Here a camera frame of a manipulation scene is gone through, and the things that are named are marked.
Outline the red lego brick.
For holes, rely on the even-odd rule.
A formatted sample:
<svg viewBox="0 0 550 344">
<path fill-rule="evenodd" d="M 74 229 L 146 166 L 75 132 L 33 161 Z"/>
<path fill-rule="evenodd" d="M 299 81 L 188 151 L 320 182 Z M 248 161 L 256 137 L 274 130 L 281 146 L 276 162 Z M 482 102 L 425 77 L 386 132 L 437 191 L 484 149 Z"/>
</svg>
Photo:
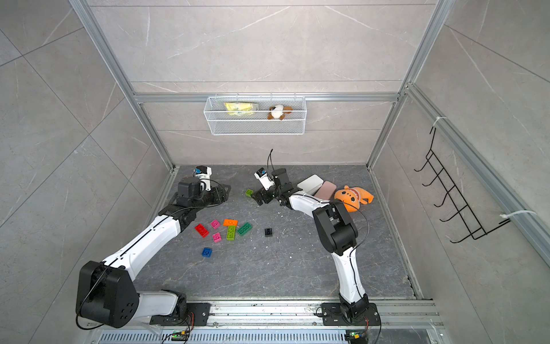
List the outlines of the red lego brick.
<svg viewBox="0 0 550 344">
<path fill-rule="evenodd" d="M 202 224 L 198 224 L 195 226 L 195 230 L 199 233 L 199 235 L 202 237 L 202 238 L 207 238 L 207 236 L 209 236 L 209 230 L 207 230 L 205 228 L 205 226 L 203 226 Z"/>
</svg>

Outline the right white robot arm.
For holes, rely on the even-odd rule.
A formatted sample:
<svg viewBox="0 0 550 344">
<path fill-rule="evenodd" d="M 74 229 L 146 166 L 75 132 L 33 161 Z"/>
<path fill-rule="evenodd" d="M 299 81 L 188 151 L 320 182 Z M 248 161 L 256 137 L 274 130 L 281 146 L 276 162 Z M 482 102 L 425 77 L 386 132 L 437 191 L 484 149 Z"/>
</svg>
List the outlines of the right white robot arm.
<svg viewBox="0 0 550 344">
<path fill-rule="evenodd" d="M 327 183 L 317 175 L 299 182 L 291 182 L 286 169 L 269 173 L 260 168 L 254 173 L 262 187 L 252 194 L 258 203 L 276 200 L 281 206 L 310 216 L 316 226 L 319 240 L 335 262 L 339 279 L 341 313 L 347 322 L 356 320 L 370 309 L 370 301 L 359 274 L 357 264 L 358 228 L 349 209 L 358 210 L 353 200 L 343 201 L 315 195 L 326 189 Z"/>
</svg>

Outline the lime green long brick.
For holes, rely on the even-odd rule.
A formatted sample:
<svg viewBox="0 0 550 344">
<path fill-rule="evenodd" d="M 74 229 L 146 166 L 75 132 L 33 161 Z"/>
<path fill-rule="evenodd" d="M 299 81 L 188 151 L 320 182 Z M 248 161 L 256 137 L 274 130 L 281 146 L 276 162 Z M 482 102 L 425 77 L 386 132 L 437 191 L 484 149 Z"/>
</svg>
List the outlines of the lime green long brick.
<svg viewBox="0 0 550 344">
<path fill-rule="evenodd" d="M 236 236 L 236 226 L 227 226 L 226 240 L 234 241 Z"/>
</svg>

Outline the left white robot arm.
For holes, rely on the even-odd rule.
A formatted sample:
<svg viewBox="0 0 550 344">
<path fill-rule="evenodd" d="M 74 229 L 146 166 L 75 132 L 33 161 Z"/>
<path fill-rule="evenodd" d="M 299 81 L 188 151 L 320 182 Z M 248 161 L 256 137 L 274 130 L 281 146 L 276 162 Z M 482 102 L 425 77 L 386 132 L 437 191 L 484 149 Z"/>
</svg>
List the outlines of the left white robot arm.
<svg viewBox="0 0 550 344">
<path fill-rule="evenodd" d="M 122 328 L 150 318 L 152 324 L 181 325 L 188 319 L 186 295 L 162 290 L 139 292 L 134 281 L 147 263 L 183 232 L 197 214 L 227 202 L 231 187 L 211 179 L 182 179 L 168 205 L 134 239 L 100 262 L 89 261 L 79 273 L 76 320 Z"/>
</svg>

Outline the dark green lego brick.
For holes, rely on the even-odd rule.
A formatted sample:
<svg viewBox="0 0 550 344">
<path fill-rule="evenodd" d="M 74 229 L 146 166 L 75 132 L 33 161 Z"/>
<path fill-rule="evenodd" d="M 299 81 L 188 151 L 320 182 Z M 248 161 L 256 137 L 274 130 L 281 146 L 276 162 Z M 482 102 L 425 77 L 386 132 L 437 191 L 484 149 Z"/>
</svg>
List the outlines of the dark green lego brick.
<svg viewBox="0 0 550 344">
<path fill-rule="evenodd" d="M 237 229 L 237 234 L 243 237 L 244 235 L 248 234 L 252 229 L 253 226 L 249 222 L 246 222 Z"/>
</svg>

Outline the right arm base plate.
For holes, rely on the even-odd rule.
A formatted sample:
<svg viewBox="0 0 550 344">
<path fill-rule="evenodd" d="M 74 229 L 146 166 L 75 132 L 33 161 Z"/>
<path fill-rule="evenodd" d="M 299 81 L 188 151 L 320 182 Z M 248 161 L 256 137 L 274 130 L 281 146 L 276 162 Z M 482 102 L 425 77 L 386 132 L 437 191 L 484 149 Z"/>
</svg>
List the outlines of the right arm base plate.
<svg viewBox="0 0 550 344">
<path fill-rule="evenodd" d="M 324 326 L 379 326 L 380 314 L 375 303 L 368 306 L 355 305 L 349 307 L 338 302 L 324 302 L 315 311 L 318 318 L 322 318 Z"/>
</svg>

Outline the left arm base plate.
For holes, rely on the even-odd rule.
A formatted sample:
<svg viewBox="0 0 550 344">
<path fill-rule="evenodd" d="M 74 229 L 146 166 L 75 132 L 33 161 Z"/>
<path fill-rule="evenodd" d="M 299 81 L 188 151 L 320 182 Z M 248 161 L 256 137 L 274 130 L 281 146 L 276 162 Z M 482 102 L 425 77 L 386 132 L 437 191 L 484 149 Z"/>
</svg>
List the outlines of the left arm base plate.
<svg viewBox="0 0 550 344">
<path fill-rule="evenodd" d="M 150 325 L 161 326 L 206 326 L 211 310 L 207 302 L 187 303 L 183 308 L 177 307 L 170 315 L 155 315 L 150 319 Z"/>
</svg>

